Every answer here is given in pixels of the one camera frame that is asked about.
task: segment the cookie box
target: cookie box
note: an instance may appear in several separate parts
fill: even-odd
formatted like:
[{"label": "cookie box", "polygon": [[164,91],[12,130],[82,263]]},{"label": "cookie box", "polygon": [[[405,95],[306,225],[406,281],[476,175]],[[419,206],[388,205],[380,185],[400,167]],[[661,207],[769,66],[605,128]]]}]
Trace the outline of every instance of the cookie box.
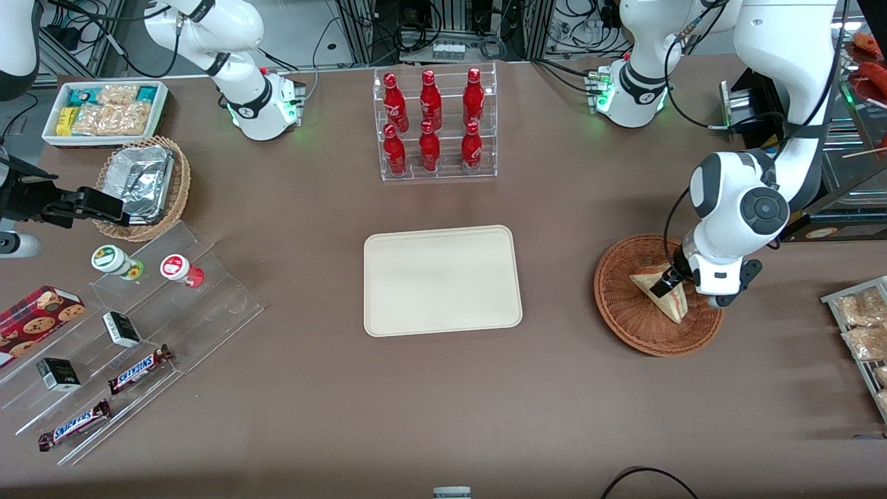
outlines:
[{"label": "cookie box", "polygon": [[0,313],[0,368],[85,310],[77,295],[41,286]]}]

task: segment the round wicker basket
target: round wicker basket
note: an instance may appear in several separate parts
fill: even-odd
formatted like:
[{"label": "round wicker basket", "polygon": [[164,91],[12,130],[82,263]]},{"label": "round wicker basket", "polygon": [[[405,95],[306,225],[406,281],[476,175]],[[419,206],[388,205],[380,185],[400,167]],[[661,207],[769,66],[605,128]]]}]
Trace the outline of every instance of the round wicker basket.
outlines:
[{"label": "round wicker basket", "polygon": [[[181,217],[184,211],[184,205],[188,201],[188,188],[191,187],[191,167],[188,165],[188,158],[182,154],[175,142],[165,137],[151,137],[149,139],[139,140],[124,146],[124,149],[132,149],[138,147],[164,146],[170,149],[176,155],[176,162],[173,164],[172,179],[169,181],[169,192],[167,193],[166,214],[160,222],[152,226],[129,226],[121,227],[105,222],[93,220],[98,230],[115,239],[123,239],[129,242],[145,242],[166,232]],[[111,163],[111,157],[105,162],[105,167],[98,173],[96,188],[101,190],[105,184],[105,175],[108,172],[108,165]]]},{"label": "round wicker basket", "polygon": [[[679,242],[668,241],[669,251]],[[604,321],[628,345],[657,357],[696,352],[720,329],[722,309],[711,308],[692,283],[683,282],[687,315],[675,324],[629,278],[642,266],[665,262],[663,237],[639,234],[622,239],[600,258],[594,271],[594,301]]]}]

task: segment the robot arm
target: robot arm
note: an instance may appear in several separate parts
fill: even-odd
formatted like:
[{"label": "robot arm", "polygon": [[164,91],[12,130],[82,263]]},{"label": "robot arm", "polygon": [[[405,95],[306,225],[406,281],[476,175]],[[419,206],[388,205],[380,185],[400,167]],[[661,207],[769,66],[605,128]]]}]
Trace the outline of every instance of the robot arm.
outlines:
[{"label": "robot arm", "polygon": [[3,0],[0,7],[0,101],[12,100],[31,88],[40,67],[37,30],[43,6],[35,0]]},{"label": "robot arm", "polygon": [[264,36],[259,12],[242,0],[168,0],[149,4],[151,38],[178,51],[211,76],[228,101],[234,124],[253,140],[274,139],[301,122],[294,83],[264,74],[247,54]]},{"label": "robot arm", "polygon": [[[677,272],[655,287],[661,296],[675,279],[692,276],[696,290],[729,305],[748,285],[750,262],[743,259],[778,236],[792,210],[815,194],[814,168],[826,130],[828,99],[820,96],[834,58],[830,24],[836,0],[746,0],[736,21],[734,43],[740,59],[781,83],[789,92],[789,139],[775,160],[763,152],[715,153],[690,178],[690,199],[702,219],[675,255]],[[760,263],[755,265],[755,272]]]},{"label": "robot arm", "polygon": [[[634,36],[634,48],[627,61],[617,60],[598,69],[598,75],[609,76],[609,85],[602,89],[597,112],[628,128],[650,123],[662,108],[666,71],[670,74],[681,58],[681,46],[674,43],[678,38],[675,34],[696,22],[697,30],[726,31],[733,27],[741,3],[742,0],[623,0],[619,16]],[[700,20],[704,12],[709,13]]]}]

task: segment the snickers bar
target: snickers bar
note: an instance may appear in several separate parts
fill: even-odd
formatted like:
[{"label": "snickers bar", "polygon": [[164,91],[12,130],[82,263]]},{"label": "snickers bar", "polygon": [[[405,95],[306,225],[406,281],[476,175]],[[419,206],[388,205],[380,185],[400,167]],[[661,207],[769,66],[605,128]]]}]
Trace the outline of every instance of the snickers bar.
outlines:
[{"label": "snickers bar", "polygon": [[40,439],[37,441],[37,445],[40,446],[40,452],[46,452],[49,449],[54,448],[62,440],[77,432],[81,432],[87,426],[102,419],[111,419],[111,406],[108,405],[108,401],[105,399],[102,399],[96,407],[84,412],[71,421],[62,424],[60,427],[56,428],[55,432],[48,432],[40,435]]},{"label": "snickers bar", "polygon": [[108,381],[108,386],[111,387],[111,394],[116,395],[117,393],[122,392],[123,390],[129,388],[136,381],[142,379],[147,376],[148,373],[155,370],[158,366],[160,366],[163,362],[166,362],[169,359],[172,359],[172,352],[169,351],[166,344],[164,343],[160,348],[151,352],[151,355],[148,355],[144,359],[142,359],[135,366],[126,369],[123,371],[118,377]]}]

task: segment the brown tablecloth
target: brown tablecloth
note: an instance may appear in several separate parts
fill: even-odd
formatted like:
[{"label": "brown tablecloth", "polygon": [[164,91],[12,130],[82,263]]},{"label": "brown tablecloth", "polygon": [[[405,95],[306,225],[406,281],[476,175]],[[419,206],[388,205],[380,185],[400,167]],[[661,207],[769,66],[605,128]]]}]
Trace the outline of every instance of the brown tablecloth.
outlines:
[{"label": "brown tablecloth", "polygon": [[[686,58],[675,96],[714,120],[718,81],[741,71],[733,56]],[[184,219],[268,308],[74,467],[0,420],[0,486],[16,487],[0,495],[405,499],[469,485],[479,499],[595,497],[643,464],[702,497],[884,497],[887,442],[851,440],[883,427],[818,297],[887,273],[887,246],[764,249],[710,345],[637,353],[592,305],[595,262],[661,231],[694,166],[738,145],[671,106],[620,129],[530,64],[498,73],[498,178],[427,186],[379,179],[371,70],[323,74],[306,124],[265,143],[231,125],[209,79],[168,80],[163,134],[193,171]],[[40,166],[60,186],[93,185],[107,155],[46,147]],[[685,205],[673,233],[695,221]],[[514,233],[518,327],[364,332],[369,235],[489,224]],[[0,260],[0,307],[98,277],[88,256],[109,240],[91,222],[21,229],[44,250]],[[611,497],[680,494],[636,476]]]}]

